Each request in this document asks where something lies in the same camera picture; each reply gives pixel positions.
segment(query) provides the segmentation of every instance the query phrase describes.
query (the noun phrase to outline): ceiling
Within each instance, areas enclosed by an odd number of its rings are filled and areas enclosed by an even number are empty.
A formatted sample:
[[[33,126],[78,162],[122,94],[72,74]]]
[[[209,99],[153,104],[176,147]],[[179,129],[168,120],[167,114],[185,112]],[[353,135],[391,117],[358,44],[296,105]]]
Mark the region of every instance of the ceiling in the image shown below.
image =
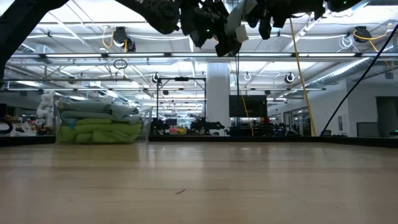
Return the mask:
[[[11,0],[2,0],[0,2],[0,15],[12,2]],[[112,0],[71,0],[63,7],[53,10],[50,13],[45,15],[32,31],[30,36],[25,40],[25,45],[35,49],[36,46],[42,44],[52,49],[54,53],[67,54],[105,53],[106,50],[108,52],[122,52],[123,50],[115,45],[111,48],[106,48],[103,45],[103,33],[111,35],[112,30],[116,26],[127,27],[127,34],[133,37],[137,46],[137,52],[215,52],[215,45],[217,44],[214,40],[207,40],[204,46],[199,49],[193,47],[190,39],[184,37],[182,31],[175,31],[170,35],[161,35],[146,23],[142,16]],[[350,47],[342,49],[341,35],[347,34],[348,31],[352,33],[356,26],[366,26],[373,36],[383,35],[386,30],[391,29],[391,27],[386,26],[384,23],[388,20],[398,18],[398,6],[366,6],[354,12],[345,11],[325,14],[324,16],[324,18],[318,21],[314,21],[313,17],[308,15],[292,20],[294,33],[302,35],[301,38],[297,38],[299,52],[356,52],[357,50],[360,52],[373,52],[369,42],[364,44],[353,42],[353,45],[350,42],[346,42]],[[85,39],[85,44],[72,36],[72,33],[62,27],[57,20],[62,21],[79,38]],[[282,36],[271,37],[269,40],[262,40],[259,37],[257,28],[252,29],[246,26],[246,30],[249,40],[243,43],[241,52],[294,52],[292,38],[287,37],[292,35],[289,20],[286,21],[283,29],[272,29],[273,34],[276,35],[280,31]],[[44,36],[48,32],[53,37]],[[374,43],[378,45],[385,40],[386,38],[383,37],[375,40]],[[107,44],[111,43],[110,38],[105,38],[104,41]],[[101,86],[125,88],[132,85],[139,85],[148,88],[155,86],[152,83],[152,76],[155,73],[158,73],[161,77],[206,77],[207,60],[177,60],[173,63],[165,64],[164,62],[171,61],[172,58],[160,59],[155,58],[155,60],[158,60],[158,64],[132,65],[121,71],[118,71],[113,66],[108,68],[105,66],[73,66],[72,62],[70,62],[70,66],[62,67],[61,70],[55,71],[52,78],[69,76],[76,76],[77,78],[122,78],[125,75],[133,79],[136,83],[109,81],[101,82]],[[147,59],[137,58],[135,60],[142,62]],[[26,60],[14,59],[11,62],[20,63],[20,67],[37,75],[44,74],[45,69],[43,66],[24,66],[24,63],[27,62]],[[234,60],[227,63],[229,63],[231,69],[230,79],[233,82],[235,77],[232,74],[236,73],[236,64]],[[309,80],[337,63],[332,60],[324,60],[322,62],[304,61],[300,63],[300,66],[304,78]],[[48,66],[47,74],[57,68],[56,66]],[[243,87],[286,87],[284,74],[289,72],[293,74],[299,73],[297,63],[294,61],[267,62],[265,60],[240,60],[239,70],[239,84]],[[82,84],[58,83],[65,87],[81,86]],[[171,81],[167,86],[196,87],[197,83]],[[280,94],[276,92],[272,93],[274,97]],[[144,100],[150,99],[150,96],[143,92],[124,91],[120,92],[120,94],[135,101],[142,99],[142,102],[144,102]],[[249,91],[248,94],[264,94],[264,92]],[[176,91],[170,92],[169,96],[185,95],[203,97],[203,91],[188,91],[188,94]]]

